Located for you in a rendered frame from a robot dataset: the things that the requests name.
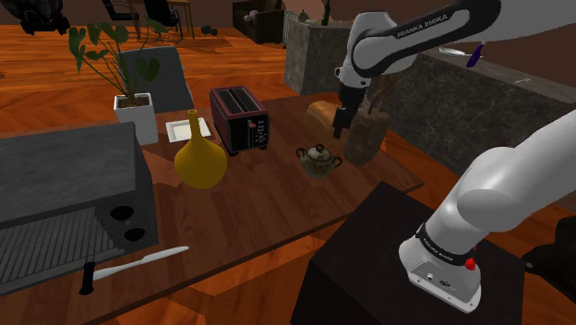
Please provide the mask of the black-handled white knife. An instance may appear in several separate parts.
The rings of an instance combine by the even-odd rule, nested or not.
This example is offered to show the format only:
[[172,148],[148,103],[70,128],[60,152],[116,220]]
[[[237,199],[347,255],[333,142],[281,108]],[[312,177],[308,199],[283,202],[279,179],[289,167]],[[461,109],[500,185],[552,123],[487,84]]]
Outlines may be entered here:
[[93,261],[87,262],[83,266],[82,283],[78,293],[80,295],[89,295],[94,291],[93,283],[95,281],[99,281],[103,278],[116,274],[120,271],[128,270],[142,264],[150,263],[158,259],[165,259],[167,257],[185,252],[187,250],[189,250],[188,246],[173,247],[146,255],[141,259],[126,264],[98,270],[95,269],[95,263]]

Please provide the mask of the green plant in white pot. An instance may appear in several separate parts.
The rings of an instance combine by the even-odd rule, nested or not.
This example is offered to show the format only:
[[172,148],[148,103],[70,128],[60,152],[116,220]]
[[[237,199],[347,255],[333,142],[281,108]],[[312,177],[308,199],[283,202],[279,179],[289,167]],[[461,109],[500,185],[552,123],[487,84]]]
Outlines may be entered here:
[[68,31],[69,51],[76,60],[77,70],[88,66],[120,92],[114,97],[117,120],[132,122],[138,143],[148,145],[158,141],[154,103],[151,93],[139,90],[138,85],[150,83],[158,76],[160,62],[144,56],[144,45],[123,51],[120,45],[127,41],[126,27],[106,22]]

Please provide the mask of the purple utensil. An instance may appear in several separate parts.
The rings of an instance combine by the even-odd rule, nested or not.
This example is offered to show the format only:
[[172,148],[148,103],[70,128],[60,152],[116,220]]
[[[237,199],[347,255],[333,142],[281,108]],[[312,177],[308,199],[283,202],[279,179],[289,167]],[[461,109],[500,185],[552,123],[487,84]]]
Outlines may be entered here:
[[478,60],[480,58],[482,58],[481,52],[482,52],[484,45],[485,44],[483,42],[481,42],[477,46],[477,48],[470,54],[470,58],[469,58],[468,62],[466,63],[466,67],[471,68],[471,67],[475,66],[476,63],[478,62]]

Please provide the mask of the dark wooden cabinet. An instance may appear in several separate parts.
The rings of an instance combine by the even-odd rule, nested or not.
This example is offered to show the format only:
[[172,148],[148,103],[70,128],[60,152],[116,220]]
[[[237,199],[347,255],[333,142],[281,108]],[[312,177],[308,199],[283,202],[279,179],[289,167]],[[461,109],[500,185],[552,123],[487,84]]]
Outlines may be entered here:
[[233,2],[233,26],[257,44],[282,43],[284,6],[282,0]]

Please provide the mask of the white square plate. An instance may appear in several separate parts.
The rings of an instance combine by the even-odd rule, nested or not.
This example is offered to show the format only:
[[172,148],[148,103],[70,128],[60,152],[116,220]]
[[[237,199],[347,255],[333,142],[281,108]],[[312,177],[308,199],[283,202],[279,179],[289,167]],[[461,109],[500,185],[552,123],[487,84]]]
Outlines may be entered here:
[[[206,121],[202,117],[200,117],[198,119],[198,125],[199,125],[200,134],[204,138],[212,136],[209,126],[207,125]],[[165,124],[165,126],[166,126],[166,131],[167,131],[167,135],[168,135],[168,139],[169,139],[170,143],[190,140],[191,129],[190,129],[190,124],[189,124],[188,120],[167,122]]]

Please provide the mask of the grey chair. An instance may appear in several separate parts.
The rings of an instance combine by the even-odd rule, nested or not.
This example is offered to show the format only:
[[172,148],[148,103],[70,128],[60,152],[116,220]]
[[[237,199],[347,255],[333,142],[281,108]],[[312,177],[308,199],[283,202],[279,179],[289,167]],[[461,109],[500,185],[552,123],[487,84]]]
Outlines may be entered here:
[[159,73],[152,82],[148,83],[138,75],[136,86],[136,93],[150,94],[156,114],[194,109],[193,97],[184,77],[179,54],[174,46],[145,47],[142,50],[123,51],[126,70],[131,78],[137,54],[146,61],[156,58],[160,64]]

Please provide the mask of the brown bread loaf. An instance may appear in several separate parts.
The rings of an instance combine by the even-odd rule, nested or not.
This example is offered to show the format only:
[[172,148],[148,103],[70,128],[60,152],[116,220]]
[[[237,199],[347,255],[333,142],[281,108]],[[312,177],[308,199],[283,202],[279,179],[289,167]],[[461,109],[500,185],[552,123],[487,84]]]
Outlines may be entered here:
[[339,106],[335,103],[316,101],[312,102],[305,116],[305,126],[323,143],[345,141],[348,129],[343,129],[340,138],[333,136],[333,119]]

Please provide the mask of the black round object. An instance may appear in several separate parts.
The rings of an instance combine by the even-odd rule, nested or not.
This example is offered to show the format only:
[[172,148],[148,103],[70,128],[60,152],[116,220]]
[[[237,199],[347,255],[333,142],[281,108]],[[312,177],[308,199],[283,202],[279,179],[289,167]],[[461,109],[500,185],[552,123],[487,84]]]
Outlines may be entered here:
[[62,14],[63,0],[0,0],[0,4],[20,21],[20,26],[29,35],[55,30],[64,35],[70,28]]

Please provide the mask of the dark robot stand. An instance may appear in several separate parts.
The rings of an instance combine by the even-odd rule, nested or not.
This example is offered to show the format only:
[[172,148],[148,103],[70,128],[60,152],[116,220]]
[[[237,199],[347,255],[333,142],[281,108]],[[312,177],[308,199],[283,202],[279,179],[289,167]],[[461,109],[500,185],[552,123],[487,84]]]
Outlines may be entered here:
[[465,314],[411,284],[399,246],[432,209],[380,183],[309,261],[292,325],[522,325],[524,264],[477,246],[482,295]]

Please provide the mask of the dark marble kitchen counter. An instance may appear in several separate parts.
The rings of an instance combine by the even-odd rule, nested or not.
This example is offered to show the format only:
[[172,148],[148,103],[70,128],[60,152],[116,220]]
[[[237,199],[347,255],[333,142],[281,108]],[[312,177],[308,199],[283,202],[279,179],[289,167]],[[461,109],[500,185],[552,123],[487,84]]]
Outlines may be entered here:
[[437,50],[392,75],[387,131],[458,175],[485,150],[515,147],[576,109],[576,87],[484,60],[467,68]]

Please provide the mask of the brown wooden table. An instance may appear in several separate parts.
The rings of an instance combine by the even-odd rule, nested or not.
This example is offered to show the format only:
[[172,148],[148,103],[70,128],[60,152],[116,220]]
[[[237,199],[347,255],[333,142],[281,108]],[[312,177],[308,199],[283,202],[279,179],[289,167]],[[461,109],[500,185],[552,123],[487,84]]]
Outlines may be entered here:
[[171,257],[120,271],[78,293],[73,272],[0,297],[0,325],[98,325],[276,247],[341,221],[379,183],[410,192],[419,177],[379,152],[369,163],[344,163],[329,175],[306,175],[295,150],[318,143],[304,124],[308,96],[268,100],[265,150],[231,157],[222,181],[198,190],[174,171],[179,145],[161,137],[143,148],[156,209],[157,248],[188,246]]

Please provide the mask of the dark wooden chair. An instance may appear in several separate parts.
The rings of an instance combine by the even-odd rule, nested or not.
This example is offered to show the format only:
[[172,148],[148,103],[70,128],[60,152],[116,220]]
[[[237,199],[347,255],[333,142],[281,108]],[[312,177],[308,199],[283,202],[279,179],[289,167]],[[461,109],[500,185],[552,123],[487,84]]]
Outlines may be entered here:
[[106,12],[112,21],[139,20],[139,14],[130,8],[127,0],[102,0]]
[[142,0],[147,13],[147,20],[155,21],[152,30],[158,35],[157,41],[163,34],[168,33],[168,28],[173,28],[179,33],[180,38],[176,42],[181,42],[184,38],[182,18],[177,6],[182,6],[185,10],[184,17],[186,24],[191,22],[190,2],[191,0]]

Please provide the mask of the yellow long-necked vase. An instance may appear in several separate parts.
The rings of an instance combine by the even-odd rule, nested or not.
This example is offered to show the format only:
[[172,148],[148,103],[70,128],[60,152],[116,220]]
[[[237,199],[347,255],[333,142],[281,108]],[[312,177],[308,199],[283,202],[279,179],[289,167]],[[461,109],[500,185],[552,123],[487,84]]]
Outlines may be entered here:
[[191,138],[176,153],[174,169],[186,185],[196,189],[207,189],[217,185],[227,168],[227,157],[224,149],[205,139],[200,132],[198,112],[188,110]]

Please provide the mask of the grey toaster oven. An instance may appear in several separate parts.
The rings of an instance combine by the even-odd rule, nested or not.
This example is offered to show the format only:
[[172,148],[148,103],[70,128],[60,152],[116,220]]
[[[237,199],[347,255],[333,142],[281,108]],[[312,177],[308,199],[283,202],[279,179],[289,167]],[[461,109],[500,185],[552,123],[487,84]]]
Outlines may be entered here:
[[0,139],[0,297],[158,242],[133,123]]

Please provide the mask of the dark red black toaster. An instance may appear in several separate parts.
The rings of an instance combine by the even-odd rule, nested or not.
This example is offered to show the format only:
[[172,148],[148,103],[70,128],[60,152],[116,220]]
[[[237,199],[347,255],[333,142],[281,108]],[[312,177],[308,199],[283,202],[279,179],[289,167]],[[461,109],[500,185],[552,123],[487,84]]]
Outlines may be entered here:
[[246,86],[211,89],[210,109],[215,129],[229,156],[244,150],[267,149],[269,113]]

